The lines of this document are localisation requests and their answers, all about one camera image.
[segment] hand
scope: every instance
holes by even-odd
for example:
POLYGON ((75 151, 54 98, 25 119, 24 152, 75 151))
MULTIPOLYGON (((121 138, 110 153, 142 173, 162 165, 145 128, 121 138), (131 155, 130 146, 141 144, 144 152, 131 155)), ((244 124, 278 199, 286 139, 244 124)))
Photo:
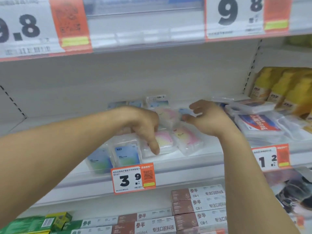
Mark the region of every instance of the hand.
POLYGON ((155 131, 158 130, 159 117, 156 112, 151 110, 124 106, 119 109, 124 110, 124 114, 130 121, 127 126, 141 138, 145 139, 151 151, 159 154, 159 145, 155 137, 155 131))
POLYGON ((236 130, 235 124, 227 114, 214 102, 199 100, 189 106, 197 117, 185 114, 183 120, 197 127, 202 133, 216 137, 222 136, 229 130, 236 130))

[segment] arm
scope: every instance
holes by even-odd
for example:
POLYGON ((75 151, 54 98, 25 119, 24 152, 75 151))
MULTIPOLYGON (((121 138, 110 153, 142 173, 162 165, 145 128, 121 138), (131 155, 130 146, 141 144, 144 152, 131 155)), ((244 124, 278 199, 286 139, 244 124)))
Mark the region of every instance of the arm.
POLYGON ((134 107, 120 107, 0 138, 0 229, 127 126, 145 138, 155 154, 159 153, 154 134, 158 115, 134 107))
POLYGON ((245 137, 213 102, 190 105, 199 117, 183 118, 202 133, 219 138, 224 153, 230 234, 300 233, 270 189, 245 137))

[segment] orange price label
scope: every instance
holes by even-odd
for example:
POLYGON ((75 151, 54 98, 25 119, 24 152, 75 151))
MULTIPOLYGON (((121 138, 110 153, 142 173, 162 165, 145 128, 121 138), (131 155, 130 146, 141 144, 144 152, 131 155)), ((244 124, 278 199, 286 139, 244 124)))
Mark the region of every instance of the orange price label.
POLYGON ((291 167, 288 144, 255 148, 252 152, 264 172, 291 167))
POLYGON ((49 0, 60 46, 66 51, 92 52, 83 0, 49 0))
POLYGON ((289 29, 292 0, 264 1, 264 30, 265 32, 284 32, 289 29))
POLYGON ((111 176, 115 194, 156 188, 153 163, 113 168, 111 176))

